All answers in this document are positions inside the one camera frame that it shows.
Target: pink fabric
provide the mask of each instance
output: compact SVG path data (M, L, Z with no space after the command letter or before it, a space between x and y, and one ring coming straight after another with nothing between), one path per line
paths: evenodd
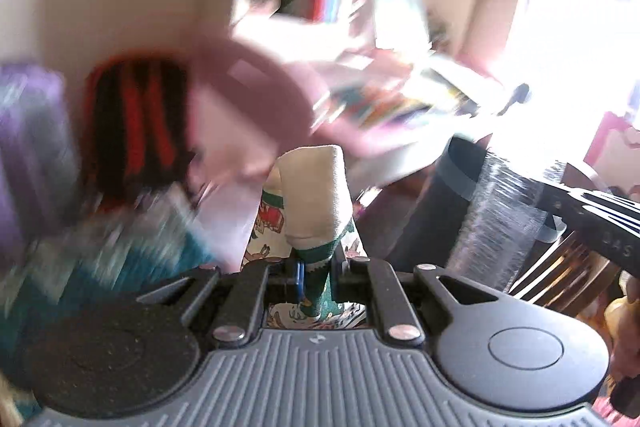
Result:
M188 133L203 179L218 185L198 213L224 271L240 269L275 159L308 145L314 106L328 97L315 73L285 67L226 37L202 39L191 57Z
M622 416L613 409L608 397L599 397L593 404L593 410L614 427L640 427L640 418L632 419Z

